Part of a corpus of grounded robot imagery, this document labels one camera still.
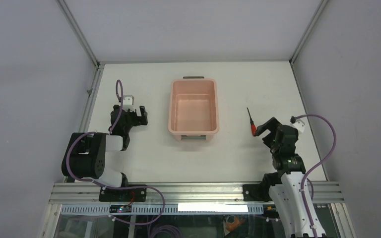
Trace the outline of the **red black screwdriver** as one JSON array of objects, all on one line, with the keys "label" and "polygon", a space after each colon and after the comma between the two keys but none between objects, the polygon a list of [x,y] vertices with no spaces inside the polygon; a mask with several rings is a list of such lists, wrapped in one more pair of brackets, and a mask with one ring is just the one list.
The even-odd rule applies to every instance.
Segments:
[{"label": "red black screwdriver", "polygon": [[254,121],[253,121],[253,119],[252,119],[252,116],[251,116],[251,113],[250,113],[248,107],[247,107],[247,112],[248,112],[248,115],[249,115],[249,118],[250,118],[251,133],[252,133],[252,136],[255,136],[255,133],[256,133],[256,126],[255,126],[255,124],[254,124]]}]

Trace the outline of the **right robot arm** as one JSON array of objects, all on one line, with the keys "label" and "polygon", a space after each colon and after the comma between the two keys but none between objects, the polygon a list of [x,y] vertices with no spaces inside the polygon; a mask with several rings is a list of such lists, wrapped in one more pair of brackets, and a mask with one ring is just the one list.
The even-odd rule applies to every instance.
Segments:
[{"label": "right robot arm", "polygon": [[270,149],[276,172],[264,175],[259,199],[274,202],[287,238],[327,237],[306,183],[304,162],[296,153],[299,130],[272,117],[256,128],[254,136],[267,130],[262,140]]}]

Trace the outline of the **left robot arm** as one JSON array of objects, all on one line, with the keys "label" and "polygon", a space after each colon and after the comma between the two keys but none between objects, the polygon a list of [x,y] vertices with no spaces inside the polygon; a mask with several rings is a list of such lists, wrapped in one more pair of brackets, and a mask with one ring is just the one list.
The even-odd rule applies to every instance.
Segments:
[{"label": "left robot arm", "polygon": [[140,114],[134,106],[121,109],[114,105],[109,133],[73,133],[62,161],[63,175],[97,183],[111,189],[110,195],[117,201],[126,200],[129,196],[127,177],[106,166],[106,153],[125,151],[130,143],[131,129],[148,125],[145,106],[139,106],[139,111]]}]

